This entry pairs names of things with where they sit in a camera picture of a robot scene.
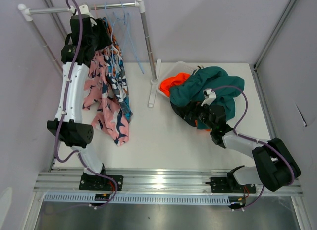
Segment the black shorts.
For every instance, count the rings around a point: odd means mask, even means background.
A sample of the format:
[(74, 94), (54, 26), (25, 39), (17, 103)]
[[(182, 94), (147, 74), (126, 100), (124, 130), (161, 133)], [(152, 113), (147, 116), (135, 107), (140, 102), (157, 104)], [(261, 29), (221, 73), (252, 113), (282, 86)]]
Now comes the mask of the black shorts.
[(195, 102), (190, 102), (186, 106), (178, 106), (170, 102), (173, 111), (191, 127), (197, 127), (197, 120), (193, 117), (193, 112), (196, 107)]

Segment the teal shorts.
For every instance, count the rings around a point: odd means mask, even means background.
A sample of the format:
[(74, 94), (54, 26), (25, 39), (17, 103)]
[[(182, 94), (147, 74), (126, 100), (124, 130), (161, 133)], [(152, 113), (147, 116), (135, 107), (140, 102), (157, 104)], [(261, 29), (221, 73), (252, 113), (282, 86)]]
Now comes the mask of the teal shorts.
[(244, 90), (245, 81), (238, 76), (229, 76), (217, 66), (197, 69), (183, 85), (170, 89), (170, 102), (182, 107), (190, 102), (202, 102), (205, 89), (216, 89), (216, 99), (213, 104), (224, 107), (226, 119), (235, 117), (236, 106), (234, 99)]

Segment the blue patterned shorts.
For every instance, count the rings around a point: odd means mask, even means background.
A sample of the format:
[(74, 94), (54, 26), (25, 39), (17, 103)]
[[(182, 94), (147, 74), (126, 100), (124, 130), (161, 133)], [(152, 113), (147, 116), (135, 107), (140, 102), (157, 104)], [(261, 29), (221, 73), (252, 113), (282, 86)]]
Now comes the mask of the blue patterned shorts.
[(116, 101), (120, 105), (128, 123), (130, 123), (133, 113), (130, 108), (129, 90), (121, 48), (112, 30), (112, 24), (105, 17), (102, 18), (102, 21), (105, 23), (111, 40), (111, 45), (105, 48), (106, 64), (108, 67), (107, 79), (111, 84)]

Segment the orange shorts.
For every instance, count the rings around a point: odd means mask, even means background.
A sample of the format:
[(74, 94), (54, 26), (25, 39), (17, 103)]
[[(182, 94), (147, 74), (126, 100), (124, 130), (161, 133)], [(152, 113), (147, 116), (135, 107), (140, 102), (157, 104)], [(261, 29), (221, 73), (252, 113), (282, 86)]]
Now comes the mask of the orange shorts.
[(159, 85), (159, 90), (167, 97), (170, 97), (170, 89), (175, 86), (183, 85), (190, 76), (188, 73), (179, 73), (174, 77), (167, 78)]

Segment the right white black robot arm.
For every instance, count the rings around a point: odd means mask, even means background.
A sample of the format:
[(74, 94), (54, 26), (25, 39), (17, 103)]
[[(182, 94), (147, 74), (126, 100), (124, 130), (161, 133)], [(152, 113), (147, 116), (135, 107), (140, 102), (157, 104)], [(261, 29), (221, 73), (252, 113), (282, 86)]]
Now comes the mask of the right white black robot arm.
[(215, 145), (238, 151), (253, 158), (253, 167), (240, 166), (228, 172), (227, 188), (237, 192), (244, 185), (261, 184), (268, 190), (291, 185), (301, 170), (284, 142), (279, 138), (260, 140), (241, 134), (227, 124), (223, 106), (190, 102), (182, 107), (184, 120), (200, 121), (208, 129)]

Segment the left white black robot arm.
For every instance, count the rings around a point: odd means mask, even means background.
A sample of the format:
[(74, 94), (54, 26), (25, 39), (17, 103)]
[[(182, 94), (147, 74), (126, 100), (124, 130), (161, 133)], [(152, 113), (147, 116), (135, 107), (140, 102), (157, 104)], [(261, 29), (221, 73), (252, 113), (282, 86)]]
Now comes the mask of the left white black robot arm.
[(47, 121), (47, 129), (55, 136), (55, 158), (67, 162), (76, 155), (84, 167), (80, 190), (118, 190), (115, 179), (106, 174), (102, 161), (95, 152), (93, 127), (82, 122), (84, 84), (95, 51), (111, 44), (100, 19), (87, 14), (70, 19), (71, 33), (66, 36), (61, 50), (63, 84), (54, 120)]

